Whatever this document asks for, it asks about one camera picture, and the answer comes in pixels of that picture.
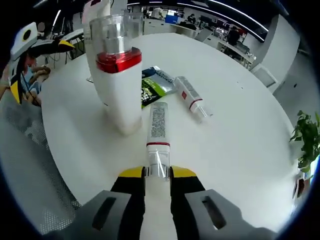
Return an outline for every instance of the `white tube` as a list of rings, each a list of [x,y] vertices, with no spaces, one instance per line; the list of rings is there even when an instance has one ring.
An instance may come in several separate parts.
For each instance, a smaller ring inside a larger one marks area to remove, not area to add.
[[[168,135],[168,105],[165,102],[154,102],[151,104],[146,142],[149,162],[146,177],[154,176],[169,180],[170,141]]]
[[[206,109],[204,100],[190,82],[184,76],[177,76],[174,83],[178,88],[178,94],[183,100],[184,104],[194,114],[199,122],[203,122],[207,117],[212,116]]]

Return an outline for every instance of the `floor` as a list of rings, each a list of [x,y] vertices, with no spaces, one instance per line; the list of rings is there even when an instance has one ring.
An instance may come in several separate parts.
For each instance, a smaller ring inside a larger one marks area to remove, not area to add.
[[[284,84],[273,94],[288,115],[293,126],[296,125],[299,110],[311,115],[320,114],[320,84],[314,73],[311,59],[297,53]]]

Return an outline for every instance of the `green leaves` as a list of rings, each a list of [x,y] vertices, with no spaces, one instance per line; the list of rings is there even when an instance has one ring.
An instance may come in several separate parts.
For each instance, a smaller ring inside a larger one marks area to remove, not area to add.
[[[303,147],[301,150],[304,152],[303,156],[298,159],[298,167],[303,172],[308,172],[310,169],[310,163],[313,162],[320,154],[320,117],[315,113],[316,123],[311,121],[311,116],[305,114],[303,111],[299,111],[298,121],[294,128],[294,135],[290,138],[290,141],[303,141]]]

